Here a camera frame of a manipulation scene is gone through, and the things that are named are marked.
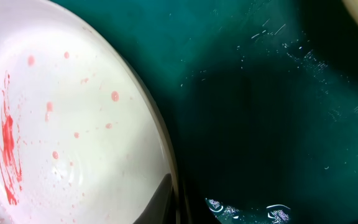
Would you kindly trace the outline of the white plate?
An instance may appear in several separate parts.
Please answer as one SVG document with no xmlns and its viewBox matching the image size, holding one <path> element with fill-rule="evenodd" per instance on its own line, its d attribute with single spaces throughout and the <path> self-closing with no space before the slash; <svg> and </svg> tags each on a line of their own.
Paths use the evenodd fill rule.
<svg viewBox="0 0 358 224">
<path fill-rule="evenodd" d="M 50 1 L 0 1 L 0 223 L 134 223 L 170 140 L 136 72 Z"/>
</svg>

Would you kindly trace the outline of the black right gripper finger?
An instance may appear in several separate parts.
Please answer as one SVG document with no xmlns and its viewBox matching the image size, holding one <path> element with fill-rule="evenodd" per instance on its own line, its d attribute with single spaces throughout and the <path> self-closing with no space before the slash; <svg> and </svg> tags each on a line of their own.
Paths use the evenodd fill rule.
<svg viewBox="0 0 358 224">
<path fill-rule="evenodd" d="M 172 177 L 166 174 L 134 224 L 174 224 L 174 202 Z"/>
</svg>

